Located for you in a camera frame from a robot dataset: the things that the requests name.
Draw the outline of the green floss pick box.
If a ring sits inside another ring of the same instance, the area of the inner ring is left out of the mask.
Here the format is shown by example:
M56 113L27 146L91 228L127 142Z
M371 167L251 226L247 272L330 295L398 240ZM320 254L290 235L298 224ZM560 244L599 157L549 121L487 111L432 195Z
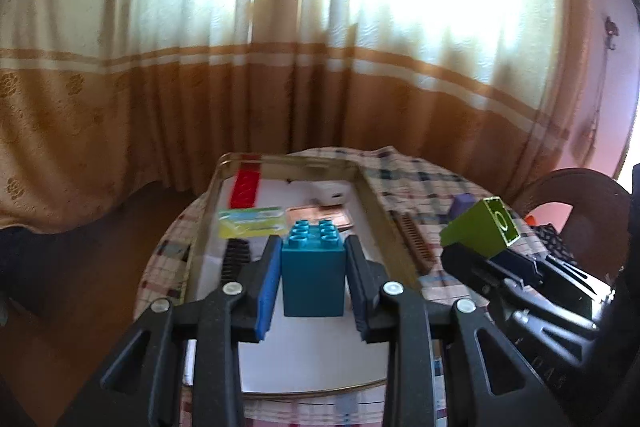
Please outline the green floss pick box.
M288 231L285 211L281 207L221 210L218 235L221 239L252 239L283 235Z

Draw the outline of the brown comb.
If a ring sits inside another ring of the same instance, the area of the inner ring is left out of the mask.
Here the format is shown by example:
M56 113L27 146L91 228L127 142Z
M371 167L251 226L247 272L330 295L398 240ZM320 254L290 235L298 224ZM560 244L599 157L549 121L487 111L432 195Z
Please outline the brown comb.
M430 274L436 265L436 256L428 247L418 226L409 213L392 211L392 219L409 251L411 259L420 275Z

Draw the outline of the dark cloth on floor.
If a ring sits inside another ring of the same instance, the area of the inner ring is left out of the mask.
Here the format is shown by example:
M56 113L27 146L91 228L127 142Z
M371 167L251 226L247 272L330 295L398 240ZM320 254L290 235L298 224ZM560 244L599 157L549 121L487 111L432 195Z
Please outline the dark cloth on floor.
M90 262L98 240L81 229L37 234L22 227L1 230L1 295L39 315L50 298Z

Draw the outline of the gold metal tray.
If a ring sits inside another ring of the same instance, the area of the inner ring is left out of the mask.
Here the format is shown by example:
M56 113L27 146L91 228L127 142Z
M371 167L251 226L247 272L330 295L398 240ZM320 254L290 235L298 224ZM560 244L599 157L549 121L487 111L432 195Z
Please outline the gold metal tray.
M250 254L258 259L269 235L288 236L294 223L314 225L309 205L322 190L342 194L344 210L329 220L338 235L358 236L366 258L382 263L395 281L416 286L418 274L397 231L390 208L399 186L400 154L393 147L359 152L340 148L305 150L298 156L262 155L256 209L269 225L252 237ZM226 240L220 220L229 206L242 157L221 158L204 197L188 264L186 300L206 297L220 282ZM368 345L356 329L346 280L346 261L328 243L312 249L299 235L281 256L282 280L266 337L243 343L242 390L247 395L322 395L381 384L388 348Z

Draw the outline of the green cube toy brick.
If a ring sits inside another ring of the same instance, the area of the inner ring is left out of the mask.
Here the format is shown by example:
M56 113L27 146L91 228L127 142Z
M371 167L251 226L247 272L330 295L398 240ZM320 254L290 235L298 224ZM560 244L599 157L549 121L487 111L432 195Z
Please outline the green cube toy brick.
M461 244L486 259L512 246L521 237L500 197L480 199L440 231L440 246Z

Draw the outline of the red toy brick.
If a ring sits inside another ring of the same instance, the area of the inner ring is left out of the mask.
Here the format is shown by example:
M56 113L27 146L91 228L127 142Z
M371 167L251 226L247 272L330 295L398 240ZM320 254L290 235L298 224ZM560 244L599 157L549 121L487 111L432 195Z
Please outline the red toy brick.
M230 209L248 209L255 206L260 181L260 167L257 164L242 164L235 176Z

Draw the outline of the beige orange curtain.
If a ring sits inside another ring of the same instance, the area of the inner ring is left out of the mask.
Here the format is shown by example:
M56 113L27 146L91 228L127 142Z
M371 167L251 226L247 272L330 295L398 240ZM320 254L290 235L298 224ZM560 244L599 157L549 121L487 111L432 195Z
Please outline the beige orange curtain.
M512 198L559 164L588 0L1 0L1 223L56 233L228 152L395 147Z

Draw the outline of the purple block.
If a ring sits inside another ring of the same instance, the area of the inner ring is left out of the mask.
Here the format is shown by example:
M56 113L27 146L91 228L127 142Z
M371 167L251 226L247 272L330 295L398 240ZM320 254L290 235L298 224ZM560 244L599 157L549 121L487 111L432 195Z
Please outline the purple block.
M449 220L454 220L469 210L477 202L476 197L470 193L462 193L454 196L452 203L449 207L447 216Z

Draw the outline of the navy feather pattern cushion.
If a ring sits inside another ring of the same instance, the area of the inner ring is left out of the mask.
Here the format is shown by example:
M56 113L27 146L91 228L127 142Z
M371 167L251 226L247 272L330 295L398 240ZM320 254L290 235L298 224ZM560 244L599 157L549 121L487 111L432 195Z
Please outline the navy feather pattern cushion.
M561 239L561 236L556 228L551 223L546 225L534 225L533 231L540 239L542 245L547 248L549 254L555 258L563 260L570 265L577 265L577 261L573 254L568 250L566 245Z

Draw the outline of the curtain tassel tieback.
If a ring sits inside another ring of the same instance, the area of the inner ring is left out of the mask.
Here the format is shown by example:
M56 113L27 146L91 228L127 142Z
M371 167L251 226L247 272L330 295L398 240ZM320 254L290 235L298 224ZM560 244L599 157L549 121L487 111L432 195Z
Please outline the curtain tassel tieback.
M600 66L596 94L589 109L588 116L580 126L580 133L574 144L574 158L580 168L588 166L596 151L597 135L600 126L602 103L606 86L606 73L608 72L608 57L611 51L616 50L614 39L620 35L618 26L608 15L605 17L603 37L602 63Z

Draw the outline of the white charger plug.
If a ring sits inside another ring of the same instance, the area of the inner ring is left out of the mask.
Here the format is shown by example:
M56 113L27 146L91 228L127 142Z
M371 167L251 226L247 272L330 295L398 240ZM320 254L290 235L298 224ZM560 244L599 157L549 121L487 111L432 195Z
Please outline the white charger plug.
M349 198L350 185L341 181L314 181L310 184L309 191L314 205L344 205Z

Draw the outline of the blue toy brick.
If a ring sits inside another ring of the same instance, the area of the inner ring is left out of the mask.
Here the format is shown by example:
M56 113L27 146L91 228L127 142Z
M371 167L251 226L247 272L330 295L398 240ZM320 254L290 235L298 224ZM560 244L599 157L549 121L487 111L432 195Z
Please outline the blue toy brick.
M346 253L331 221L295 222L282 247L281 265L286 317L344 314Z

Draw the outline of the white paper tray liner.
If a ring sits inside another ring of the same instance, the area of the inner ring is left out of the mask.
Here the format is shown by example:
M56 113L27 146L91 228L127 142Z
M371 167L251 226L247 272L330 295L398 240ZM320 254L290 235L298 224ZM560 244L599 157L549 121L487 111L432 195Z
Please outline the white paper tray liner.
M200 300L218 286L226 242L218 236L219 211L227 207L234 181L224 180L214 209L196 229L205 245L192 248L186 300ZM366 387L384 381L388 348L364 343L356 329L350 299L340 317L287 317L283 300L274 307L271 327L261 343L241 343L242 390L249 395L303 395Z

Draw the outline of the copper coloured box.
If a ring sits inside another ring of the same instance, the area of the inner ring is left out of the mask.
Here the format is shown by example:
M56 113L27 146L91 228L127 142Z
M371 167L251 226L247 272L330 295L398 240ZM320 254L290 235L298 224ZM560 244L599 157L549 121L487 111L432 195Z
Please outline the copper coloured box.
M310 225L318 225L323 220L331 221L340 231L350 229L354 222L344 205L320 206L307 205L290 207L285 211L289 225L306 220Z

